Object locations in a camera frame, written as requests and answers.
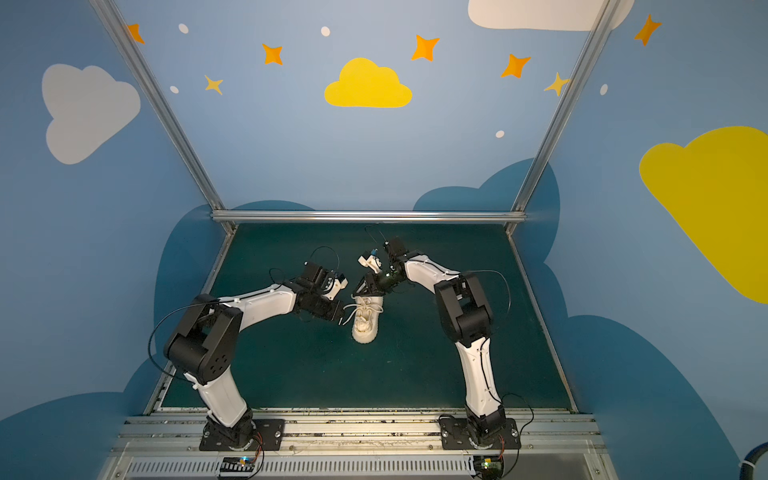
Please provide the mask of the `white sneaker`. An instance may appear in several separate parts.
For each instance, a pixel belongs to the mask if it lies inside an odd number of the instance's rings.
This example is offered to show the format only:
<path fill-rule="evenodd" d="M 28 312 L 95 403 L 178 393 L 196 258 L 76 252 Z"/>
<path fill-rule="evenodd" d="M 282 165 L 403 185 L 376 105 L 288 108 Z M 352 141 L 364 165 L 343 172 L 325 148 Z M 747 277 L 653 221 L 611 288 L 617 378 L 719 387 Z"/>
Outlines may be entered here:
<path fill-rule="evenodd" d="M 379 316 L 383 313 L 383 296 L 355 298 L 352 336 L 360 344 L 371 343 L 378 334 Z"/>

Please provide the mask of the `white shoelace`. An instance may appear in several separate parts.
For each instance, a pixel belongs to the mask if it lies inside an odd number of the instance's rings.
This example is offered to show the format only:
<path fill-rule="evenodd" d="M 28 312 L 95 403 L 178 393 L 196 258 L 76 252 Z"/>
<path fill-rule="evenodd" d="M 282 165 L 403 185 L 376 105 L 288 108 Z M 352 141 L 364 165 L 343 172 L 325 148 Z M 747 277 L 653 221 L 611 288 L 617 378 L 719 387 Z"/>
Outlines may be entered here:
<path fill-rule="evenodd" d="M 346 317 L 339 321 L 340 326 L 347 325 L 350 321 L 357 321 L 360 318 L 361 322 L 369 328 L 378 320 L 378 317 L 383 312 L 383 298 L 356 297 L 355 303 L 344 306 L 343 310 L 349 310 L 349 312 Z"/>

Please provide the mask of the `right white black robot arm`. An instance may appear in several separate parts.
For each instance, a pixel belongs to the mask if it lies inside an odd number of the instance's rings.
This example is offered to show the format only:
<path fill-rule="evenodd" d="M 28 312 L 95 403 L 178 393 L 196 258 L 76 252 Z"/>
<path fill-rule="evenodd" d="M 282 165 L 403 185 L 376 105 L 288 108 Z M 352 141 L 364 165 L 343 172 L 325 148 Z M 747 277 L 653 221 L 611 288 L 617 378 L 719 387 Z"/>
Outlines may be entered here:
<path fill-rule="evenodd" d="M 387 265 L 375 249 L 358 257 L 369 271 L 352 294 L 354 309 L 348 320 L 353 323 L 353 339 L 368 344 L 376 338 L 383 299 L 396 286 L 408 282 L 424 287 L 434 295 L 441 328 L 458 351 L 470 442 L 488 448 L 509 437 L 505 444 L 519 449 L 524 428 L 506 417 L 496 389 L 490 355 L 494 316 L 477 273 L 442 266 L 422 252 L 407 250 L 399 238 L 386 241 L 383 247 Z"/>

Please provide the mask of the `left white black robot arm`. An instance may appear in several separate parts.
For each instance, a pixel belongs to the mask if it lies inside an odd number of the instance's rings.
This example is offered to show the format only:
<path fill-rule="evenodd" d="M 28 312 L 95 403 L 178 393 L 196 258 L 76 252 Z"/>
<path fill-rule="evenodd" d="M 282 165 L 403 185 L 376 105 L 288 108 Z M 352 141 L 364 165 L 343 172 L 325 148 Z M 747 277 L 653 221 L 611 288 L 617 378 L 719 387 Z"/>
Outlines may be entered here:
<path fill-rule="evenodd" d="M 257 448 L 252 409 L 231 371 L 240 332 L 289 313 L 307 312 L 337 322 L 344 315 L 337 296 L 347 285 L 344 274 L 307 261 L 302 273 L 293 279 L 238 296 L 200 294 L 185 308 L 163 354 L 207 407 L 202 450 Z"/>

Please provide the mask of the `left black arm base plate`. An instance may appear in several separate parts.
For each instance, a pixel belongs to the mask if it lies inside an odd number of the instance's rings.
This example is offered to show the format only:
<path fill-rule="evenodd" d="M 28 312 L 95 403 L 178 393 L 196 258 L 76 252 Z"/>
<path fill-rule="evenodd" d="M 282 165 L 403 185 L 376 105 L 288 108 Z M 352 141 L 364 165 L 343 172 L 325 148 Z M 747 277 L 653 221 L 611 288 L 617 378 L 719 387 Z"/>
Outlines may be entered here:
<path fill-rule="evenodd" d="M 199 444 L 200 451 L 277 451 L 285 430 L 283 419 L 252 419 L 246 417 L 232 427 L 212 418 L 206 419 Z"/>

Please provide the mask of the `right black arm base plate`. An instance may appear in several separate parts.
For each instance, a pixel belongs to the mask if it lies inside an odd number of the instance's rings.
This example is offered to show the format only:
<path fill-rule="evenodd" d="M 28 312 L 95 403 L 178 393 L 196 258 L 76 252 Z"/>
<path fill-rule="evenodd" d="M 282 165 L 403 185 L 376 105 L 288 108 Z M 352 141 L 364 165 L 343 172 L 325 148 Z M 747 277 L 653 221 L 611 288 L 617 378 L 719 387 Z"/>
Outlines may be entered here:
<path fill-rule="evenodd" d="M 441 415 L 437 419 L 444 450 L 517 450 L 521 448 L 520 433 L 513 419 L 499 428 L 481 431 L 467 418 Z"/>

